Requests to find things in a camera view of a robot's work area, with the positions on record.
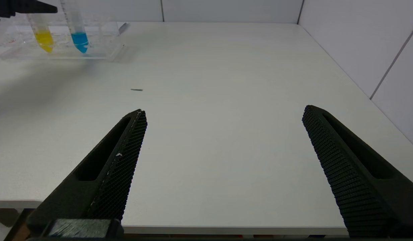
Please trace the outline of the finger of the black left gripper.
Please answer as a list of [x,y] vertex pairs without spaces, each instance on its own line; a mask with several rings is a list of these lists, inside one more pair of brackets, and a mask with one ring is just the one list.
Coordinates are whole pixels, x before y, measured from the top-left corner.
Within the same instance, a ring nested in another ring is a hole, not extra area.
[[16,13],[57,13],[56,6],[39,0],[0,0],[0,17],[10,18]]

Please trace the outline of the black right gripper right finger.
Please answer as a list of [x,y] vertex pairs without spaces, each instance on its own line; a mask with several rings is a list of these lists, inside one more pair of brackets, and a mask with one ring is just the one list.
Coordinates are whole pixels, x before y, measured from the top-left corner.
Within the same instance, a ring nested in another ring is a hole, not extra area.
[[303,125],[351,239],[413,239],[413,182],[324,109]]

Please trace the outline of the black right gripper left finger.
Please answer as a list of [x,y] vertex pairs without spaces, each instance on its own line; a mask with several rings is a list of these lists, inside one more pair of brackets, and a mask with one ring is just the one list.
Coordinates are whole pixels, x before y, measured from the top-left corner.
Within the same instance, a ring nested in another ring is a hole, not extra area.
[[145,111],[124,116],[30,215],[31,233],[57,219],[121,221],[147,126]]

